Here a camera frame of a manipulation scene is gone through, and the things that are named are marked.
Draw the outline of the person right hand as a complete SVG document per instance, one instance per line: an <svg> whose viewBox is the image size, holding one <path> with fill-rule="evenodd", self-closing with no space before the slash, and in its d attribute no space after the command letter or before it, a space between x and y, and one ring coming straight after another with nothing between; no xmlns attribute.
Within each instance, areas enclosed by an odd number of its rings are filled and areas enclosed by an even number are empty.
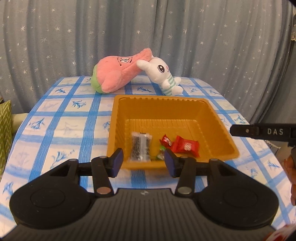
<svg viewBox="0 0 296 241"><path fill-rule="evenodd" d="M295 199L296 199L296 169L295 164L293 161L292 156L290 155L288 158L286 158L283 162L284 164L284 170L286 172L286 175L291 182L291 203L293 206L295 206Z"/></svg>

